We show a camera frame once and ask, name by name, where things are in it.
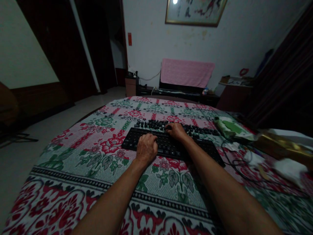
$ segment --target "white pipe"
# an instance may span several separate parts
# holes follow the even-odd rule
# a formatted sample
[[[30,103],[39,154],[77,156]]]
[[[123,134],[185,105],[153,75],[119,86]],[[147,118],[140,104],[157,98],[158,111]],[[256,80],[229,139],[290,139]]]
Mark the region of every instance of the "white pipe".
[[[74,2],[74,0],[69,0],[69,2],[71,3],[71,7],[72,7],[72,10],[73,10],[73,13],[74,13],[74,17],[75,17],[75,21],[76,21],[76,24],[77,24],[77,27],[78,27],[79,34],[81,36],[82,45],[84,46],[84,50],[85,50],[85,53],[86,53],[86,56],[87,56],[87,60],[88,60],[88,64],[89,64],[89,67],[90,67],[90,70],[91,70],[92,77],[93,77],[93,79],[95,81],[95,85],[96,85],[96,88],[97,88],[98,92],[100,92],[99,83],[98,83],[98,80],[97,80],[97,76],[96,76],[96,73],[95,73],[94,66],[92,64],[92,60],[91,60],[90,53],[89,53],[89,50],[88,50],[88,46],[87,46],[87,42],[86,42],[86,39],[85,39],[84,31],[82,29],[81,21],[79,20],[79,16],[78,16],[78,12],[77,12],[77,8],[76,8],[76,5],[75,5],[75,2]]]

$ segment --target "bottle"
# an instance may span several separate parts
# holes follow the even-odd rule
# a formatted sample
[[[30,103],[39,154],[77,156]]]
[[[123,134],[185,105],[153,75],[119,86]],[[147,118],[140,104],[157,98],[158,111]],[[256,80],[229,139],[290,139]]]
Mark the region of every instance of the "bottle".
[[[208,93],[208,90],[209,90],[209,89],[208,89],[207,87],[205,87],[204,90],[203,90],[203,92],[202,92],[202,94],[203,94],[203,95],[206,95],[206,94]]]

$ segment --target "wall stain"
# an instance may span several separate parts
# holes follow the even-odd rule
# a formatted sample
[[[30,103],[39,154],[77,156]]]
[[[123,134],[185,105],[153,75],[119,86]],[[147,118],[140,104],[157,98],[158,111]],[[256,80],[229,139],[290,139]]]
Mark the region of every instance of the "wall stain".
[[[204,31],[202,31],[202,40],[204,40],[205,39],[205,36],[206,36],[206,34],[208,33],[208,31],[207,30],[204,30]]]
[[[189,39],[193,38],[194,36],[195,36],[195,33],[190,34],[190,33],[188,33],[188,32],[183,31],[183,36],[182,36],[182,38],[183,38],[184,40],[189,40]]]

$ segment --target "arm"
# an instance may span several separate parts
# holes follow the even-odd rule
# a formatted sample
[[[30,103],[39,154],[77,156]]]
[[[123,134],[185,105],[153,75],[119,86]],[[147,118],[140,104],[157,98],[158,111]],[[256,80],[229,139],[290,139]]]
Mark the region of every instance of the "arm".
[[[156,136],[140,137],[137,155],[129,168],[93,205],[72,234],[117,234],[139,178],[157,155]]]
[[[169,125],[172,130],[167,132],[188,151],[228,234],[282,234],[258,201],[203,151],[181,124]]]

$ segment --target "hand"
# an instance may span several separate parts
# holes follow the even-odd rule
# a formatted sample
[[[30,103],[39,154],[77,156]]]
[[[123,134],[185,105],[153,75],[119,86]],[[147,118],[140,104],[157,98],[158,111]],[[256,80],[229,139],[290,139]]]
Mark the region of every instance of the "hand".
[[[142,135],[137,144],[136,161],[147,167],[157,155],[157,137],[152,134]]]
[[[177,139],[178,141],[182,142],[183,140],[186,140],[189,138],[189,136],[186,134],[185,130],[183,129],[183,126],[180,123],[169,123],[165,126],[165,129],[167,126],[171,126],[171,130],[166,130],[167,133],[174,139]]]

